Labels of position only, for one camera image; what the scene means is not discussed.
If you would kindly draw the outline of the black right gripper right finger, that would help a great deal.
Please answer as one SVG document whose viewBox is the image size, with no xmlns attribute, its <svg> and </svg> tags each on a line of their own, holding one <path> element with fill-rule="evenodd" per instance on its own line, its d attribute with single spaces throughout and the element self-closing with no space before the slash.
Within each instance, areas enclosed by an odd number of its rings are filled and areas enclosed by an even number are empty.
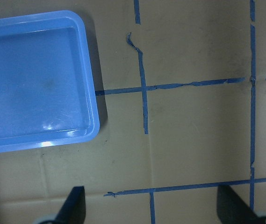
<svg viewBox="0 0 266 224">
<path fill-rule="evenodd" d="M 229 185 L 217 188 L 216 212 L 222 224 L 266 224 Z"/>
</svg>

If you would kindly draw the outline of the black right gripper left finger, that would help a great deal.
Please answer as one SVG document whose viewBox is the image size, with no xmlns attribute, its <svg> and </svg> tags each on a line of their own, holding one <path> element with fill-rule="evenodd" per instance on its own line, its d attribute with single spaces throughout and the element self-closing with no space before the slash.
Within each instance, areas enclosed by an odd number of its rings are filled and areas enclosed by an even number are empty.
<svg viewBox="0 0 266 224">
<path fill-rule="evenodd" d="M 83 224 L 86 218 L 86 197 L 84 186 L 73 187 L 54 224 Z"/>
</svg>

